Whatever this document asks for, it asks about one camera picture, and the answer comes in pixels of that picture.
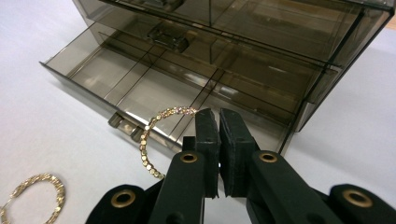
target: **white background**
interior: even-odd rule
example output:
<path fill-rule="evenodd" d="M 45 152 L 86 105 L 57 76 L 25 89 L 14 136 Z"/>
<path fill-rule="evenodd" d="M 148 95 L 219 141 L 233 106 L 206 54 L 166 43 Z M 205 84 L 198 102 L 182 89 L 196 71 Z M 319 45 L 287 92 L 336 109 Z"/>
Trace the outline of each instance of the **white background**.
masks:
<path fill-rule="evenodd" d="M 81 103 L 38 62 L 86 28 L 72 1 L 0 3 L 0 204 L 24 179 L 59 176 L 66 204 L 57 223 L 84 223 L 110 189 L 156 182 L 136 145 Z M 363 53 L 301 133 L 286 159 L 313 188 L 366 188 L 396 207 L 396 31 L 384 30 Z M 151 150 L 165 170 L 172 153 Z M 243 203 L 207 200 L 206 223 L 249 223 Z M 13 223 L 43 223 L 55 190 L 40 183 L 11 204 Z"/>

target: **metal grommet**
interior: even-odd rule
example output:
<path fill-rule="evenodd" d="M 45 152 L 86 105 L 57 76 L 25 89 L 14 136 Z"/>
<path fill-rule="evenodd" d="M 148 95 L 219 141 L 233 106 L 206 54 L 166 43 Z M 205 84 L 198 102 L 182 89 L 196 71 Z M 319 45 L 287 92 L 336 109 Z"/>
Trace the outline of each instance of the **metal grommet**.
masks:
<path fill-rule="evenodd" d="M 120 198 L 124 195 L 128 197 L 126 200 Z M 123 208 L 133 203 L 134 199 L 136 199 L 136 195 L 133 191 L 131 191 L 130 189 L 123 189 L 113 195 L 113 197 L 111 198 L 111 204 L 114 207 Z"/>
<path fill-rule="evenodd" d="M 343 191 L 343 196 L 349 203 L 355 204 L 358 207 L 366 208 L 373 206 L 373 201 L 358 190 L 346 189 Z"/>
<path fill-rule="evenodd" d="M 276 162 L 277 157 L 272 153 L 264 152 L 260 154 L 260 160 L 265 162 Z"/>
<path fill-rule="evenodd" d="M 195 162 L 198 160 L 198 157 L 195 154 L 192 153 L 188 153 L 188 154 L 184 154 L 180 156 L 180 159 L 183 162 L 187 162 L 187 163 L 191 163 L 191 162 Z"/>

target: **gold bracelet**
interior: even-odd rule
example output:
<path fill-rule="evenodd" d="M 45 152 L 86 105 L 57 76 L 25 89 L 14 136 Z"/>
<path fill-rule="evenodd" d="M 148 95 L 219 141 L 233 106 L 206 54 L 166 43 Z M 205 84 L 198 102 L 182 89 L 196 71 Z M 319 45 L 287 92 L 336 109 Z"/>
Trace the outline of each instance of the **gold bracelet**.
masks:
<path fill-rule="evenodd" d="M 52 213 L 51 217 L 49 218 L 48 221 L 45 222 L 45 224 L 51 224 L 53 223 L 56 218 L 59 216 L 61 213 L 62 207 L 64 206 L 64 184 L 61 182 L 60 179 L 58 179 L 54 175 L 50 174 L 41 174 L 41 175 L 34 175 L 30 177 L 29 179 L 23 181 L 19 186 L 17 186 L 14 191 L 9 195 L 9 200 L 8 202 L 3 206 L 0 207 L 0 218 L 1 218 L 1 223 L 2 224 L 9 224 L 10 222 L 7 219 L 7 206 L 11 202 L 11 200 L 17 198 L 20 196 L 29 186 L 33 185 L 36 182 L 39 181 L 49 181 L 53 186 L 55 186 L 57 195 L 56 195 L 56 202 L 58 206 L 55 208 L 55 211 Z"/>
<path fill-rule="evenodd" d="M 166 119 L 170 117 L 171 115 L 178 114 L 178 115 L 191 115 L 195 116 L 195 114 L 198 112 L 198 110 L 192 108 L 192 107 L 187 107 L 187 106 L 177 106 L 177 107 L 170 107 L 165 109 L 162 112 L 159 112 L 156 117 L 153 117 L 148 125 L 145 127 L 145 130 L 143 131 L 142 136 L 140 137 L 140 155 L 141 159 L 143 161 L 143 166 L 146 167 L 146 169 L 149 171 L 151 175 L 154 175 L 154 177 L 163 179 L 165 178 L 164 174 L 161 174 L 157 169 L 154 168 L 154 165 L 149 162 L 149 157 L 148 157 L 148 152 L 146 150 L 146 145 L 147 141 L 149 138 L 149 133 L 151 129 L 154 128 L 155 124 L 157 121 L 161 119 Z"/>

